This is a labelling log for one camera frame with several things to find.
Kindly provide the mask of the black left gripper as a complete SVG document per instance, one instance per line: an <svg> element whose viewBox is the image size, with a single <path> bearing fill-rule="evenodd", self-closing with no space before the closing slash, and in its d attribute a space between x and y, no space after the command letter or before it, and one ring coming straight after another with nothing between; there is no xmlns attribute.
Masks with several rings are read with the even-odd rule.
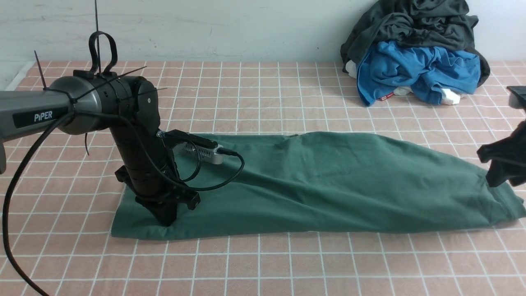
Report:
<svg viewBox="0 0 526 296"><path fill-rule="evenodd" d="M124 165L115 176L136 195L137 202L164 227L177 219L178 204L186 204L190 210L201 202L199 193L184 189L176 182L177 167L173 152L163 140L147 141L143 150L136 140L116 140Z"/></svg>

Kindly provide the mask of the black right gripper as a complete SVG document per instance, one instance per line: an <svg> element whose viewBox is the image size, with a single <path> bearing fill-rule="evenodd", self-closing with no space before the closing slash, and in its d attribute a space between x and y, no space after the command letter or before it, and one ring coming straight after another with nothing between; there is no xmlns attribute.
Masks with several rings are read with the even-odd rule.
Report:
<svg viewBox="0 0 526 296"><path fill-rule="evenodd" d="M482 145L477 150L481 163L490 162L486 180L490 187L509 182L512 187L526 183L526 122L505 139Z"/></svg>

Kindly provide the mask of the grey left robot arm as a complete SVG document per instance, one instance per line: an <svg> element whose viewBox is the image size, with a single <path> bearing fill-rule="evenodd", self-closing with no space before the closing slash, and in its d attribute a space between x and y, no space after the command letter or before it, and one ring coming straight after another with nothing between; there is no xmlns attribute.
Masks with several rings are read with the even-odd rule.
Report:
<svg viewBox="0 0 526 296"><path fill-rule="evenodd" d="M193 210L199 193L179 180L173 148L185 142L159 128L156 87L139 76L77 70L38 91L1 92L1 142L60 129L81 135L109 129L123 161L116 178L156 220L170 226L179 204Z"/></svg>

